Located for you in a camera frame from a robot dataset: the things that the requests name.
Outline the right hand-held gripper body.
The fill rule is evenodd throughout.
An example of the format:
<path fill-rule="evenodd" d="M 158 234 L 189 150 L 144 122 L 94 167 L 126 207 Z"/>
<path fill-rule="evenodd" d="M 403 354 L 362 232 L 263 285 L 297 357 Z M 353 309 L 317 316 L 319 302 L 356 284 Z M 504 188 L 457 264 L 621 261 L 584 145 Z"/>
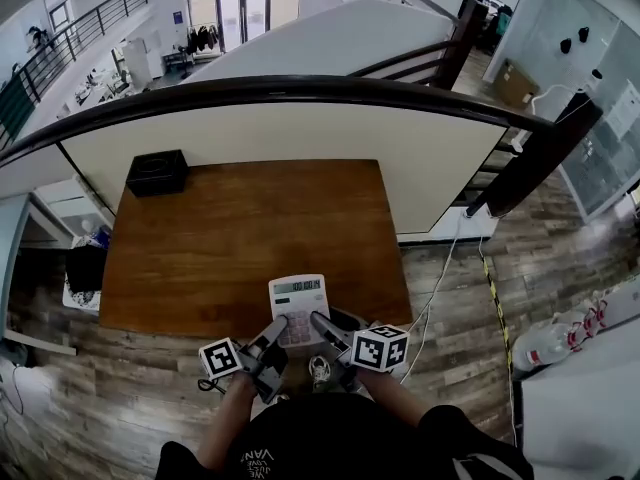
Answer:
<path fill-rule="evenodd" d="M 360 387 L 357 368 L 394 373 L 406 366 L 408 332 L 392 325 L 370 324 L 335 308 L 329 309 L 327 317 L 342 331 L 341 342 L 328 343 L 336 351 L 333 360 L 336 380 L 346 392 L 355 392 Z"/>

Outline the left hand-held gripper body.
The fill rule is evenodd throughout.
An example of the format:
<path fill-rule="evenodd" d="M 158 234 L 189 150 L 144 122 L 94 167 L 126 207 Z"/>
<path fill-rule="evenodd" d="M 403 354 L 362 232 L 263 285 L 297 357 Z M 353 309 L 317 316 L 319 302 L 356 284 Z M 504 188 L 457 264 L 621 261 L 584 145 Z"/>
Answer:
<path fill-rule="evenodd" d="M 262 402 L 270 404 L 282 387 L 288 356 L 278 342 L 271 347 L 259 347 L 262 331 L 245 345 L 224 338 L 201 347 L 198 355 L 206 378 L 198 380 L 198 389 L 203 392 L 216 389 L 225 394 L 218 380 L 242 371 L 252 377 Z"/>

